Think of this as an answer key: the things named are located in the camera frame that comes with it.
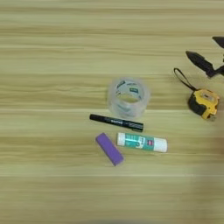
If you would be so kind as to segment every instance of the tape measure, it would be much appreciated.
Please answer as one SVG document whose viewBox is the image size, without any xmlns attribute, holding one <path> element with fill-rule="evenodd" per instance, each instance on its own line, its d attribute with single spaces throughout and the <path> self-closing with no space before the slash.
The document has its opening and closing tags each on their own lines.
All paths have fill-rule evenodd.
<svg viewBox="0 0 224 224">
<path fill-rule="evenodd" d="M 194 87 L 180 69 L 175 67 L 173 72 L 184 85 L 192 90 L 192 95 L 188 100 L 189 108 L 205 120 L 214 121 L 220 97 L 208 89 Z"/>
</svg>

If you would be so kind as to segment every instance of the wooden table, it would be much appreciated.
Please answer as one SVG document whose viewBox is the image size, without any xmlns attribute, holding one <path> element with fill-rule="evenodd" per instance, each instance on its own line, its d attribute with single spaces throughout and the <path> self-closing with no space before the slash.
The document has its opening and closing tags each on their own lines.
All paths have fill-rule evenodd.
<svg viewBox="0 0 224 224">
<path fill-rule="evenodd" d="M 0 223 L 223 224 L 224 78 L 185 55 L 221 65 L 223 11 L 219 0 L 1 0 Z M 222 97 L 215 122 L 188 109 L 174 67 Z M 95 137 L 128 130 L 88 116 L 112 116 L 106 92 L 123 76 L 149 87 L 138 121 L 169 149 L 120 148 L 114 167 Z"/>
</svg>

